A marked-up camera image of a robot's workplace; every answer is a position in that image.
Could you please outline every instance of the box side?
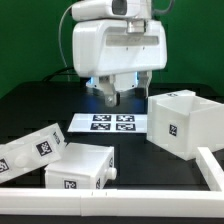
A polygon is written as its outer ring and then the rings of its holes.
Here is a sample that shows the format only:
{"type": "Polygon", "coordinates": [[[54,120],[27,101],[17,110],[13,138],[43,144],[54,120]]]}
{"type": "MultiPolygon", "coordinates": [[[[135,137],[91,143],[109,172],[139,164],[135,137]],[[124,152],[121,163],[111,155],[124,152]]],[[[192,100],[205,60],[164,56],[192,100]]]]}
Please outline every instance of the box side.
{"type": "Polygon", "coordinates": [[[224,148],[224,105],[194,111],[190,114],[188,148],[195,158],[197,147],[208,147],[212,152],[224,148]]]}

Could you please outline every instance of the white border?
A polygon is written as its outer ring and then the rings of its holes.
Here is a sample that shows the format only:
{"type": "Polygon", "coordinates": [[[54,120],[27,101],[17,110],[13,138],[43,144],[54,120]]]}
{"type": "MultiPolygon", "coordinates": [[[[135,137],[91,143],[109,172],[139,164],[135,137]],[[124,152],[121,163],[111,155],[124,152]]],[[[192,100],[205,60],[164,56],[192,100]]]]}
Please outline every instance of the white border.
{"type": "Polygon", "coordinates": [[[0,190],[0,214],[224,218],[224,193],[170,190],[0,190]]]}

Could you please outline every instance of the white box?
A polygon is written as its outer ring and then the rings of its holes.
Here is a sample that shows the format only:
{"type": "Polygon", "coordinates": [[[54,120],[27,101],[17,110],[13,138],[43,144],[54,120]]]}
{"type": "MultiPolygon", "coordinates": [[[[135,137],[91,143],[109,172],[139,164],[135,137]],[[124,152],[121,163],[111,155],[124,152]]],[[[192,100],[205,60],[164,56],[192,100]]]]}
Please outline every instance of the white box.
{"type": "Polygon", "coordinates": [[[224,148],[224,105],[179,91],[148,98],[147,140],[189,160],[197,147],[224,148]]]}
{"type": "Polygon", "coordinates": [[[59,160],[64,148],[58,124],[1,146],[0,183],[59,160]]]}
{"type": "Polygon", "coordinates": [[[60,161],[45,170],[46,188],[102,189],[116,178],[114,148],[70,143],[60,161]]]}

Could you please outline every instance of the white cardboard box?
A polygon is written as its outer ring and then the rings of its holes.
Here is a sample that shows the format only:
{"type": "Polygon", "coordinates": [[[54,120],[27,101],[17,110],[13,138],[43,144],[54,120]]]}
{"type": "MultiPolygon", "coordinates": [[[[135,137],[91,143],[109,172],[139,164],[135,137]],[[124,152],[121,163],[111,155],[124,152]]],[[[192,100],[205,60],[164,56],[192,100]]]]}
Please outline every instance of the white cardboard box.
{"type": "Polygon", "coordinates": [[[64,136],[58,124],[2,145],[0,183],[59,160],[64,148],[64,136]]]}
{"type": "Polygon", "coordinates": [[[70,143],[60,161],[45,170],[46,188],[102,189],[116,178],[114,147],[70,143]]]}

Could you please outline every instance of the open white box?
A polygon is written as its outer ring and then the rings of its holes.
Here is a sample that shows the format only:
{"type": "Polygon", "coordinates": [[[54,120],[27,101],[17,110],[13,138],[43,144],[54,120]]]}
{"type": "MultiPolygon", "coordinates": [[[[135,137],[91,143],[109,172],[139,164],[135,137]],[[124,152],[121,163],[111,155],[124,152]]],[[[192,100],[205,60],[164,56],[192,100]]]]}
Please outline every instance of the open white box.
{"type": "Polygon", "coordinates": [[[224,148],[224,105],[184,90],[148,98],[147,140],[189,160],[197,147],[224,148]]]}

